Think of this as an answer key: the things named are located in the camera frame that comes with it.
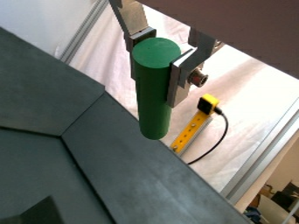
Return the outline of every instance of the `black wire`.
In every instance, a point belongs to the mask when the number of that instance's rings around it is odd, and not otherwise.
[[[221,135],[218,141],[216,142],[216,144],[210,147],[210,149],[200,157],[197,157],[194,160],[192,160],[188,163],[188,165],[192,165],[193,163],[196,163],[198,160],[201,160],[214,150],[214,148],[220,145],[220,142],[221,142],[222,138],[225,137],[225,135],[228,133],[228,128],[229,128],[228,118],[225,117],[225,115],[222,113],[220,113],[218,115],[222,117],[222,119],[225,121],[225,129],[224,129],[222,135]]]

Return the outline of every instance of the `dark gray surface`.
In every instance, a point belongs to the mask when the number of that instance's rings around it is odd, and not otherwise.
[[[61,138],[115,223],[246,223],[107,94]]]
[[[103,87],[0,28],[0,126],[58,136]]]
[[[0,220],[47,196],[65,224],[111,223],[61,140],[0,129]]]

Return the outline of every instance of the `wall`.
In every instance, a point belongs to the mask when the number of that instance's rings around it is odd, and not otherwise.
[[[95,0],[0,0],[0,26],[59,56]]]
[[[286,152],[278,166],[274,169],[266,183],[273,187],[273,191],[281,191],[292,180],[299,186],[299,139]]]

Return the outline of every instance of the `green cylinder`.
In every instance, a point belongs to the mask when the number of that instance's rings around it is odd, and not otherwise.
[[[165,38],[148,38],[133,48],[138,126],[142,135],[160,139],[166,134],[172,108],[166,105],[170,62],[180,47]]]

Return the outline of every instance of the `metal frame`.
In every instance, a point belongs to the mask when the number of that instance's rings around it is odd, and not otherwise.
[[[299,98],[240,167],[220,195],[234,205],[299,129]]]
[[[77,50],[79,49],[79,45],[89,34],[89,30],[91,29],[93,24],[97,22],[98,16],[101,15],[106,6],[107,6],[107,0],[97,0],[91,10],[89,11],[89,14],[85,20],[82,21],[79,25],[77,32],[74,33],[69,41],[69,44],[63,52],[59,55],[59,61],[62,61],[65,64],[70,63],[70,60]]]

